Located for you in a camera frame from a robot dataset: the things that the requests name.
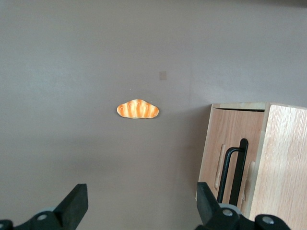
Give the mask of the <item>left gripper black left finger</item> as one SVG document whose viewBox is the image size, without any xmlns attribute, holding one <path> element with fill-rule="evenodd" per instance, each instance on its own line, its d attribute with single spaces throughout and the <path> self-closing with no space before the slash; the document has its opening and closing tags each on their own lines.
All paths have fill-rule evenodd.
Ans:
<svg viewBox="0 0 307 230">
<path fill-rule="evenodd" d="M 88 210 L 86 184 L 77 184 L 52 211 L 35 214 L 25 223 L 13 226 L 8 219 L 0 221 L 2 230 L 75 230 Z"/>
</svg>

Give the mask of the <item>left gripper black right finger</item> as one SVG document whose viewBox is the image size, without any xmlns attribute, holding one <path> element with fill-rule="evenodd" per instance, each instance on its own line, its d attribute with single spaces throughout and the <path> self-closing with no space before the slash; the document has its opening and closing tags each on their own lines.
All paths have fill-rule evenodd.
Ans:
<svg viewBox="0 0 307 230">
<path fill-rule="evenodd" d="M 234 205 L 218 203 L 206 182 L 197 183 L 197 209 L 202 220 L 198 230 L 288 230 L 280 218 L 260 214 L 255 220 L 242 215 Z"/>
</svg>

